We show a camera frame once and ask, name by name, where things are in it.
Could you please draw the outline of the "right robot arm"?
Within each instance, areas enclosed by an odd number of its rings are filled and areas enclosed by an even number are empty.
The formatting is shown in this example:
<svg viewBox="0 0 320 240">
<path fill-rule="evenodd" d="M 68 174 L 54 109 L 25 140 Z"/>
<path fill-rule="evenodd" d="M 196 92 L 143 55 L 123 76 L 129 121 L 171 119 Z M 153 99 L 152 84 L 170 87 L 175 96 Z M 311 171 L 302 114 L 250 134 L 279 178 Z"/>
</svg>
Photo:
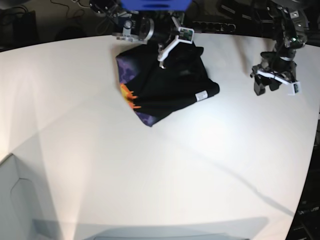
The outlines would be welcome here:
<svg viewBox="0 0 320 240">
<path fill-rule="evenodd" d="M 179 41 L 179 27 L 185 13 L 178 10 L 128 10 L 120 0 L 90 0 L 90 9 L 112 24 L 111 34 L 118 40 L 158 45 L 159 66 Z"/>
</svg>

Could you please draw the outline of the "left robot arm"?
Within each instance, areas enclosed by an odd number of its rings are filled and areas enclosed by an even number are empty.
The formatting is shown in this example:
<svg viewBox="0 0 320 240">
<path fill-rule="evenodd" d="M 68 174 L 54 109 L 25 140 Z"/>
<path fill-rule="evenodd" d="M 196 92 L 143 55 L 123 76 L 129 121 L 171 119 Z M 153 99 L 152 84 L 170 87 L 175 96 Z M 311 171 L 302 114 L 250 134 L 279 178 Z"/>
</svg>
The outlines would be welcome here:
<svg viewBox="0 0 320 240">
<path fill-rule="evenodd" d="M 285 85 L 288 94 L 301 92 L 294 61 L 298 49 L 307 43 L 305 29 L 308 27 L 302 8 L 306 0 L 268 0 L 266 7 L 273 21 L 275 45 L 272 51 L 260 53 L 261 63 L 254 65 L 250 77 L 254 79 L 254 92 L 261 96 L 266 87 L 273 92 Z"/>
</svg>

